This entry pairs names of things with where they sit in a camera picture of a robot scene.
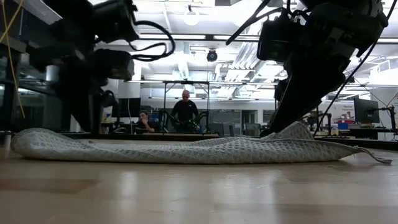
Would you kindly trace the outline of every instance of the seated person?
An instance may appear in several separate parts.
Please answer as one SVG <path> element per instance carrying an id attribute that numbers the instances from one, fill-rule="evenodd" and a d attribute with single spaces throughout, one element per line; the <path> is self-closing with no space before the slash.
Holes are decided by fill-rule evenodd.
<path id="1" fill-rule="evenodd" d="M 175 116 L 177 114 L 178 120 L 180 121 L 180 126 L 176 131 L 180 133 L 189 133 L 191 132 L 191 128 L 188 126 L 188 122 L 193 119 L 193 115 L 197 117 L 199 115 L 198 108 L 196 104 L 189 100 L 189 91 L 184 90 L 182 92 L 182 100 L 178 101 L 171 113 L 171 116 Z"/>
<path id="2" fill-rule="evenodd" d="M 154 133 L 156 131 L 157 125 L 149 121 L 149 114 L 146 111 L 141 111 L 139 113 L 139 121 L 136 124 L 136 133 Z"/>

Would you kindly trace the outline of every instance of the yellow cable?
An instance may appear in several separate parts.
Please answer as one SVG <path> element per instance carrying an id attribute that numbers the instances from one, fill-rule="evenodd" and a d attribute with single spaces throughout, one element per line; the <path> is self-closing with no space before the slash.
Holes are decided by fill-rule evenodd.
<path id="1" fill-rule="evenodd" d="M 7 17 L 6 17 L 6 7 L 5 7 L 5 2 L 3 1 L 2 3 L 2 14 L 3 14 L 3 18 L 4 18 L 4 25 L 6 26 L 6 30 L 3 34 L 3 36 L 0 39 L 0 43 L 2 42 L 2 39 L 4 38 L 4 36 L 6 37 L 6 41 L 7 41 L 7 46 L 8 46 L 8 61 L 10 63 L 11 66 L 11 72 L 12 72 L 12 78 L 14 79 L 14 86 L 16 89 L 16 95 L 17 95 L 17 99 L 18 99 L 18 103 L 19 103 L 19 107 L 21 108 L 21 112 L 22 112 L 22 117 L 25 119 L 25 113 L 24 113 L 24 109 L 22 107 L 22 103 L 21 103 L 21 98 L 18 95 L 18 84 L 17 84 L 17 79 L 16 79 L 16 75 L 15 75 L 15 71 L 14 71 L 14 66 L 12 64 L 12 54 L 11 54 L 11 47 L 10 47 L 10 43 L 9 43 L 9 39 L 8 39 L 8 30 L 9 28 L 12 26 L 12 23 L 14 22 L 14 19 L 16 17 L 16 15 L 19 12 L 19 9 L 21 8 L 22 4 L 24 3 L 24 0 L 21 0 L 19 3 L 19 7 L 16 11 L 16 13 L 14 14 L 14 16 L 12 17 L 10 23 L 7 26 Z"/>

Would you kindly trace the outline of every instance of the man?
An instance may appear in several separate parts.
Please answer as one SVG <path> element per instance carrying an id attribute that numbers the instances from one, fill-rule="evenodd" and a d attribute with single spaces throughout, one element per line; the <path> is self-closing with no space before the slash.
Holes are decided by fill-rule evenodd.
<path id="1" fill-rule="evenodd" d="M 188 121 L 193 119 L 193 115 L 195 115 L 195 117 L 199 115 L 196 104 L 189 100 L 189 96 L 189 91 L 184 90 L 182 92 L 182 100 L 175 104 L 171 114 L 172 116 L 177 114 L 178 120 L 181 123 L 179 130 L 177 130 L 178 132 L 190 131 L 187 126 Z"/>
<path id="2" fill-rule="evenodd" d="M 156 130 L 156 125 L 149 121 L 149 114 L 146 111 L 141 111 L 139 113 L 139 120 L 137 122 L 136 133 L 154 133 Z"/>

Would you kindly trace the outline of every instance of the bald man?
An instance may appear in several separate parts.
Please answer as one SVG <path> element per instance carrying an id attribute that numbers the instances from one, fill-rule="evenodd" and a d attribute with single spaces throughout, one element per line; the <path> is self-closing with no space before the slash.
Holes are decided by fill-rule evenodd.
<path id="1" fill-rule="evenodd" d="M 184 90 L 182 92 L 182 100 L 175 104 L 171 114 L 172 116 L 177 114 L 178 120 L 180 120 L 181 123 L 186 123 L 190 119 L 193 119 L 193 115 L 195 115 L 195 117 L 199 115 L 196 104 L 189 100 L 189 96 L 189 91 Z"/>

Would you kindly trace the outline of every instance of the textured fabric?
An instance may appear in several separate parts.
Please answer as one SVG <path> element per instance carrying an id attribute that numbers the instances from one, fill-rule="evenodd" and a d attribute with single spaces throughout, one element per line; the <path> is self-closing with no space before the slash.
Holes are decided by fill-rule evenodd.
<path id="1" fill-rule="evenodd" d="M 46 129 L 27 129 L 11 142 L 12 149 L 36 159 L 64 161 L 150 162 L 169 164 L 260 164 L 336 161 L 359 152 L 359 147 L 315 141 L 299 122 L 261 139 L 231 137 L 163 144 L 97 144 L 72 140 Z"/>

